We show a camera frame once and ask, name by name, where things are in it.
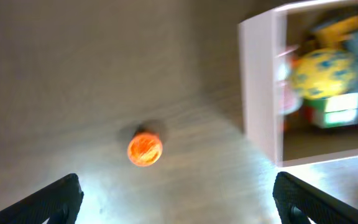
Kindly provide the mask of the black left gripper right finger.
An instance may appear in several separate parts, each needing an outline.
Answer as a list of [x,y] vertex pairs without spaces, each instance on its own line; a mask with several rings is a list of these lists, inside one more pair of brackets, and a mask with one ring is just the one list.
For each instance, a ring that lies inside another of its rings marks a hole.
[[282,224],[358,224],[358,209],[287,172],[279,172],[273,199]]

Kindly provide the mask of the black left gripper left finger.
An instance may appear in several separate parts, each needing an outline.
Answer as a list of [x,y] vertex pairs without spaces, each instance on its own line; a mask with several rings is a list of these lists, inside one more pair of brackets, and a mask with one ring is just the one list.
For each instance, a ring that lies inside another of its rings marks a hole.
[[76,222],[83,201],[76,174],[68,174],[0,211],[0,224]]

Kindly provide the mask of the white duck toy pink hat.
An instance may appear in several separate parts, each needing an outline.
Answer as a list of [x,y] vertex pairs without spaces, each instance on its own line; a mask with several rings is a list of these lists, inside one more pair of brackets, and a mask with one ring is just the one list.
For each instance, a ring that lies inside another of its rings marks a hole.
[[303,103],[302,97],[300,97],[294,90],[290,81],[290,75],[298,63],[298,59],[295,54],[297,49],[297,45],[290,45],[286,47],[282,53],[277,55],[277,58],[280,60],[277,72],[277,84],[281,93],[279,98],[279,112],[280,115],[283,115],[283,132],[288,130],[286,117],[290,114],[296,113]]

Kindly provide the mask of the colourful puzzle cube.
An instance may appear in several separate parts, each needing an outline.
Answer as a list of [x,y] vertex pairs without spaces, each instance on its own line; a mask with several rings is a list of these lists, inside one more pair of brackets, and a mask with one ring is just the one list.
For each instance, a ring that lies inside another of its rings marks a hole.
[[358,93],[304,100],[305,117],[321,129],[358,125]]

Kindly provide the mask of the orange lattice ball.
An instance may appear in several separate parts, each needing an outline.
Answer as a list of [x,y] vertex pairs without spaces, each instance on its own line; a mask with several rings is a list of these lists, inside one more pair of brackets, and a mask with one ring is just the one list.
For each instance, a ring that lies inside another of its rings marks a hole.
[[157,162],[162,155],[163,144],[154,133],[136,134],[127,147],[127,156],[136,166],[147,167]]

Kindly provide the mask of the yellow ball with blue letters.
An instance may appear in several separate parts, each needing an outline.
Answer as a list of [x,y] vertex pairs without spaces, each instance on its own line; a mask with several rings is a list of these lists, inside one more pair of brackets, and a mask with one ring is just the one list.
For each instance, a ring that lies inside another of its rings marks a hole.
[[357,78],[358,65],[351,53],[325,48],[300,57],[290,81],[301,97],[317,100],[344,94]]

